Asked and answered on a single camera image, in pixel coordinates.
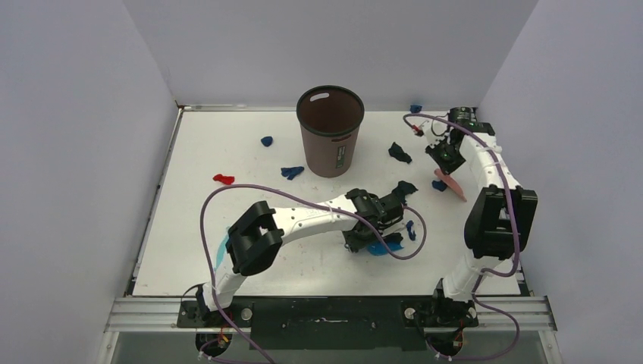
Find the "pink hand brush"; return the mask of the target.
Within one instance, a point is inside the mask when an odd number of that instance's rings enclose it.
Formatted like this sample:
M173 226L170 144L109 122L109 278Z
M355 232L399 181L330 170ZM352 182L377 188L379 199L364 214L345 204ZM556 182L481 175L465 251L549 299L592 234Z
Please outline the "pink hand brush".
M434 175L440 182L444 183L450 190L452 190L463 202L467 201L462 187L449 174L445 174L440 168L436 168L434 170Z

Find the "blue plastic dustpan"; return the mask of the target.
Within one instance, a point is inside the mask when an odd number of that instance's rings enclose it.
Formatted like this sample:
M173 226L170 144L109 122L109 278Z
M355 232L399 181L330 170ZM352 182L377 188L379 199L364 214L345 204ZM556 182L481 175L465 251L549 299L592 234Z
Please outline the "blue plastic dustpan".
M366 247L367 251L373 256L385 256L388 254L388 251L395 253L403 248L401 245L403 241L401 233L388 234L384 236L383 239L385 246L379 240L376 240Z

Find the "small blue paper scrap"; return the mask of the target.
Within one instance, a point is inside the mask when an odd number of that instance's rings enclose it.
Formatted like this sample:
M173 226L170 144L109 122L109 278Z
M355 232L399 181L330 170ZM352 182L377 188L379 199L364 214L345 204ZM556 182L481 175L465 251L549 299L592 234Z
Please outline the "small blue paper scrap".
M413 220L409 220L405 225L408 237L411 241L416 241L415 224Z

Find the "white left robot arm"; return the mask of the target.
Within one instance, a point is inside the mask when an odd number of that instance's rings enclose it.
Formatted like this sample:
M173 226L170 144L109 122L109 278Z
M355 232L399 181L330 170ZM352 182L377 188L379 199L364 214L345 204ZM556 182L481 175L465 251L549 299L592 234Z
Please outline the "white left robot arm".
M295 240L339 231L344 246L357 253L402 221L403 213L393 193L379 197L361 189L314 206L272 208L255 202L227 229L215 255L215 276L198 289L196 315L207 326L220 325L246 278L267 270L279 250Z

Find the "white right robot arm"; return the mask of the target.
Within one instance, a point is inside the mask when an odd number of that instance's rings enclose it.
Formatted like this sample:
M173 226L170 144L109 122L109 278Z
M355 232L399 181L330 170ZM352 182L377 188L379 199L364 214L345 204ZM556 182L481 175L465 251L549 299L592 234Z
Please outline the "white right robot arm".
M432 125L423 130L428 139L425 151L437 164L434 174L438 180L463 196L462 187L451 174L466 166L478 187L463 230L466 253L455 270L442 279L444 296L428 305L431 320L448 325L459 315L456 301L470 301L480 283L498 265L512 260L510 272L517 269L532 228L538 196L512 175L493 127L479 121L474 108L450 109L447 126L441 132Z

